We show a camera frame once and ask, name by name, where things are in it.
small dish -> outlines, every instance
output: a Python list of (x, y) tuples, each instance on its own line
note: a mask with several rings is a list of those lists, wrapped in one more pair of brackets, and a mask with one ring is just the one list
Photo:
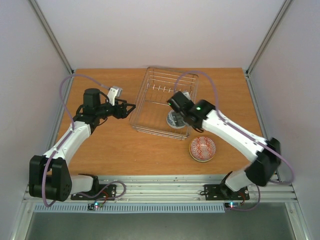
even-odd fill
[(198, 136), (190, 142), (189, 153), (194, 160), (205, 163), (214, 157), (216, 145), (209, 137)]
[(166, 116), (166, 123), (174, 129), (182, 129), (186, 126), (182, 116), (173, 110), (171, 110)]

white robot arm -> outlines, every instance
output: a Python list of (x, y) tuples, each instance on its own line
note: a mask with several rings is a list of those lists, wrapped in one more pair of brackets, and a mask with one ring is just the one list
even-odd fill
[[(99, 185), (96, 176), (79, 174), (70, 176), (68, 165), (81, 144), (100, 125), (100, 120), (113, 116), (117, 119), (126, 118), (136, 107), (125, 100), (118, 99), (122, 89), (116, 86), (110, 88), (107, 95), (97, 88), (84, 91), (83, 104), (73, 118), (74, 125), (62, 138), (44, 155), (35, 155), (29, 164), (29, 193), (33, 197), (42, 197), (42, 181), (45, 176), (45, 196), (47, 199), (63, 202), (70, 194), (88, 192)], [(100, 95), (106, 98), (101, 103)], [(44, 175), (46, 164), (51, 175)]]
[(168, 101), (172, 109), (181, 114), (183, 120), (196, 131), (209, 131), (238, 149), (250, 162), (243, 169), (230, 172), (221, 182), (221, 193), (225, 199), (251, 184), (265, 186), (281, 163), (281, 160), (265, 150), (268, 146), (280, 153), (280, 143), (275, 138), (266, 140), (232, 122), (206, 100), (194, 104), (187, 92), (177, 92)]

wire basket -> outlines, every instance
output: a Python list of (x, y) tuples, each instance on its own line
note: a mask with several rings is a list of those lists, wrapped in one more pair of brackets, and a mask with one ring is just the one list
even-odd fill
[[(180, 129), (172, 128), (167, 123), (168, 113), (172, 110), (167, 100), (174, 94), (175, 82), (183, 72), (148, 67), (136, 97), (136, 109), (130, 117), (130, 123), (139, 132), (164, 136), (174, 139), (186, 139), (190, 126)], [(176, 91), (187, 91), (191, 100), (196, 99), (198, 75), (190, 73), (177, 83)]]

wooden tabletop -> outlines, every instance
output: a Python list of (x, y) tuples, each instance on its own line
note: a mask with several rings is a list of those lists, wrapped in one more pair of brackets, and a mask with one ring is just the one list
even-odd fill
[[(228, 118), (261, 136), (250, 92), (241, 68), (197, 68), (212, 77), (218, 88), (219, 106)], [(123, 88), (121, 99), (135, 103), (146, 69), (78, 69), (106, 86)], [(106, 89), (83, 77), (76, 77), (72, 83), (67, 107), (74, 116), (83, 103), (87, 88)], [(199, 76), (197, 101), (205, 99), (214, 104), (214, 94), (209, 81)], [(70, 125), (67, 114), (63, 115), (58, 137)], [(195, 161), (189, 154), (190, 141), (197, 136), (208, 136), (216, 145), (212, 160), (205, 163)], [(69, 165), (71, 174), (94, 175), (189, 175), (226, 174), (238, 170), (249, 162), (234, 147), (210, 132), (198, 133), (192, 130), (186, 140), (178, 140), (148, 133), (137, 132), (126, 119), (109, 117), (97, 127), (75, 153)]]

white panel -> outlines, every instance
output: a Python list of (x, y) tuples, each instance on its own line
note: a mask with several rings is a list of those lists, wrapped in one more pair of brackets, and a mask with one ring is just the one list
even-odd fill
[(294, 1), (253, 70), (269, 136), (292, 163), (293, 184), (313, 239), (320, 239), (320, 1)]
[(283, 0), (38, 3), (74, 69), (246, 69)]
[(0, 5), (0, 238), (9, 239), (30, 158), (46, 150), (67, 71), (28, 1)]

